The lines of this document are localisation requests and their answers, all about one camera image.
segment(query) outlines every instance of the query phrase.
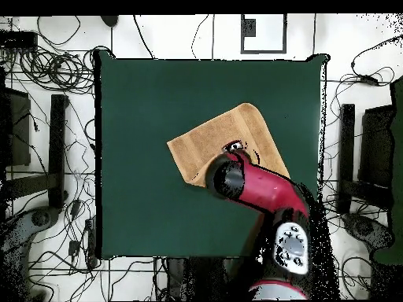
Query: cable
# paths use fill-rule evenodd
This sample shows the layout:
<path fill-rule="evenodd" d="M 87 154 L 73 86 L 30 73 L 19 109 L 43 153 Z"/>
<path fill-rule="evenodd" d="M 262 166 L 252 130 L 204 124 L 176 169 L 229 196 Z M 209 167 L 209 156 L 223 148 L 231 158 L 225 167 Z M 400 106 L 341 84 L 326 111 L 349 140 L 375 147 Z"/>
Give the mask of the cable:
<path fill-rule="evenodd" d="M 38 28 L 38 32 L 39 32 L 39 34 L 41 35 L 41 37 L 42 37 L 43 39 L 45 39 L 50 45 L 52 45 L 52 46 L 60 46 L 60 45 L 66 44 L 70 39 L 72 39 L 72 38 L 76 35 L 76 33 L 78 32 L 79 28 L 81 27 L 81 21 L 79 20 L 79 18 L 78 18 L 77 16 L 74 16 L 74 17 L 76 18 L 76 20 L 77 20 L 79 26 L 78 26 L 77 29 L 72 33 L 72 35 L 71 35 L 70 37 L 68 37 L 68 39 L 66 39 L 64 42 L 52 42 L 50 39 L 48 39 L 47 37 L 45 37 L 45 35 L 41 32 L 41 29 L 40 29 L 40 27 L 39 27 L 39 22 L 40 22 L 41 17 L 38 17 L 38 19 L 36 20 L 36 26 L 37 26 L 37 28 Z"/>
<path fill-rule="evenodd" d="M 85 134 L 85 136 L 87 137 L 87 139 L 90 139 L 91 141 L 94 142 L 95 139 L 92 138 L 92 137 L 90 137 L 90 136 L 88 135 L 88 133 L 87 133 L 87 126 L 88 126 L 89 123 L 91 123 L 91 122 L 93 122 L 93 121 L 95 121 L 95 118 L 93 118 L 92 120 L 88 120 L 88 121 L 87 121 L 87 123 L 85 124 L 85 127 L 84 127 L 84 134 Z"/>
<path fill-rule="evenodd" d="M 313 41 L 312 41 L 312 54 L 315 54 L 315 39 L 316 39 L 316 13 L 313 17 Z"/>
<path fill-rule="evenodd" d="M 150 56 L 151 56 L 151 59 L 154 59 L 154 55 L 151 53 L 151 51 L 150 51 L 150 49 L 148 48 L 146 42 L 144 41 L 144 38 L 142 37 L 142 32 L 141 32 L 141 30 L 140 30 L 139 25 L 137 24 L 137 20 L 136 20 L 136 18 L 135 18 L 135 15 L 133 15 L 133 19 L 135 20 L 135 26 L 137 27 L 137 31 L 139 32 L 140 39 L 142 40 L 142 44 L 144 44 L 144 46 L 146 47 L 148 53 L 149 53 Z"/>
<path fill-rule="evenodd" d="M 369 50 L 373 50 L 373 49 L 379 48 L 379 47 L 381 47 L 381 46 L 384 46 L 384 45 L 386 45 L 387 43 L 396 42 L 397 40 L 399 40 L 399 39 L 401 39 L 401 38 L 403 38 L 403 35 L 395 36 L 395 37 L 392 37 L 391 39 L 386 39 L 386 40 L 384 40 L 383 42 L 380 42 L 380 43 L 376 44 L 375 46 L 372 46 L 372 47 L 370 47 L 370 48 L 368 48 L 368 49 L 366 49 L 366 50 L 364 50 L 364 51 L 359 52 L 359 54 L 356 55 L 356 56 L 354 57 L 353 61 L 351 62 L 351 69 L 353 70 L 353 73 L 354 73 L 356 76 L 360 76 L 360 77 L 366 76 L 366 75 L 358 74 L 358 73 L 354 70 L 354 66 L 355 66 L 355 64 L 356 64 L 355 61 L 356 61 L 356 59 L 357 59 L 361 54 L 363 54 L 363 53 L 365 53 L 365 52 L 368 52 Z"/>
<path fill-rule="evenodd" d="M 365 258 L 359 257 L 359 256 L 354 256 L 354 257 L 350 257 L 349 259 L 345 260 L 342 264 L 342 268 L 340 269 L 340 271 L 342 272 L 342 281 L 343 281 L 343 285 L 346 288 L 347 293 L 354 299 L 357 300 L 357 298 L 350 292 L 349 288 L 347 287 L 347 285 L 349 285 L 350 287 L 354 287 L 355 286 L 355 282 L 364 287 L 368 292 L 371 292 L 371 288 L 370 286 L 367 284 L 367 282 L 365 282 L 362 278 L 362 276 L 358 275 L 357 278 L 359 279 L 359 282 L 357 282 L 357 280 L 353 279 L 349 274 L 346 274 L 346 272 L 344 271 L 344 266 L 350 261 L 350 260 L 363 260 L 366 264 L 368 264 L 370 267 L 374 268 L 373 265 L 366 260 Z M 346 281 L 346 275 L 348 275 L 348 277 L 354 282 L 354 285 L 350 285 L 347 283 Z"/>
<path fill-rule="evenodd" d="M 134 265 L 134 264 L 139 264 L 139 263 L 141 263 L 141 264 L 150 264 L 150 263 L 152 263 L 153 261 L 151 260 L 151 261 L 148 261 L 148 262 L 142 262 L 141 260 L 136 260 L 135 262 L 132 262 L 130 265 L 129 265 L 129 267 L 128 267 L 128 269 L 126 270 L 126 272 L 124 273 L 124 275 L 121 277 L 121 278 L 119 278 L 118 280 L 116 280 L 113 284 L 112 284 L 112 286 L 111 286 L 111 293 L 110 293 L 110 301 L 112 301 L 112 298 L 113 298 L 113 287 L 117 284 L 117 283 L 119 283 L 119 282 L 121 282 L 123 279 L 124 279 L 124 277 L 126 277 L 127 275 L 128 275 L 128 273 L 130 272 L 130 269 L 131 269 L 131 266 L 132 265 Z"/>
<path fill-rule="evenodd" d="M 211 58 L 214 60 L 214 21 L 216 20 L 216 14 L 213 14 L 213 34 L 211 43 Z"/>
<path fill-rule="evenodd" d="M 207 20 L 207 18 L 209 17 L 209 15 L 210 15 L 210 14 L 207 14 L 207 16 L 205 17 L 205 19 L 204 19 L 202 22 L 200 22 L 200 24 L 198 25 L 198 29 L 199 29 L 200 26 L 203 24 L 203 22 L 204 22 L 205 20 Z M 198 29 L 196 30 L 196 33 L 194 34 L 193 42 L 192 42 L 192 46 L 191 46 L 192 54 L 193 54 L 193 56 L 194 56 L 194 59 L 197 59 L 197 58 L 196 58 L 196 55 L 194 54 L 194 51 L 193 51 L 193 44 L 194 44 L 194 40 L 196 39 L 196 36 L 197 36 L 197 34 L 198 34 Z"/>

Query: green mat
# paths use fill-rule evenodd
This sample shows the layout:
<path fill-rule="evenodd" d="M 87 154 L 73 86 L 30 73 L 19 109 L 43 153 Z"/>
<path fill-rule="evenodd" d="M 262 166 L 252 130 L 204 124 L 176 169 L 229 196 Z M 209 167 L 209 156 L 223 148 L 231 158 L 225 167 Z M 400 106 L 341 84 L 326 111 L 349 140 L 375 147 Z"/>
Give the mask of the green mat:
<path fill-rule="evenodd" d="M 394 137 L 394 155 L 392 171 L 392 207 L 388 223 L 392 227 L 394 243 L 388 249 L 380 249 L 374 254 L 374 260 L 386 265 L 403 265 L 403 77 L 390 85 L 392 105 L 396 110 L 390 130 Z"/>
<path fill-rule="evenodd" d="M 243 102 L 260 110 L 290 177 L 316 195 L 326 55 L 310 61 L 100 57 L 103 258 L 240 255 L 257 212 L 187 185 L 166 142 Z"/>

